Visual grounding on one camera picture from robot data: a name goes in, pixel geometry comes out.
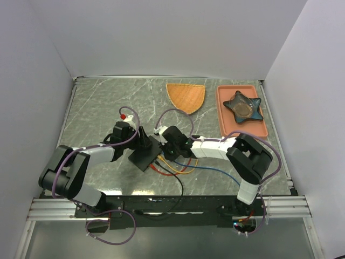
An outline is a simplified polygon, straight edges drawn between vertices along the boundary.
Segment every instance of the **pink tray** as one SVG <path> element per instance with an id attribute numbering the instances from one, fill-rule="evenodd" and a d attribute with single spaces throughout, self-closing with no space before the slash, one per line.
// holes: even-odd
<path id="1" fill-rule="evenodd" d="M 265 121 L 248 120 L 241 124 L 236 123 L 232 111 L 223 105 L 224 101 L 229 101 L 236 91 L 241 91 L 242 94 L 248 98 L 257 98 L 257 92 L 253 85 L 220 85 L 216 90 L 216 102 L 218 121 L 220 133 L 222 136 L 227 136 L 231 131 L 241 130 L 250 132 L 260 138 L 267 139 L 268 131 Z M 261 107 L 259 108 L 260 114 L 263 115 Z"/>

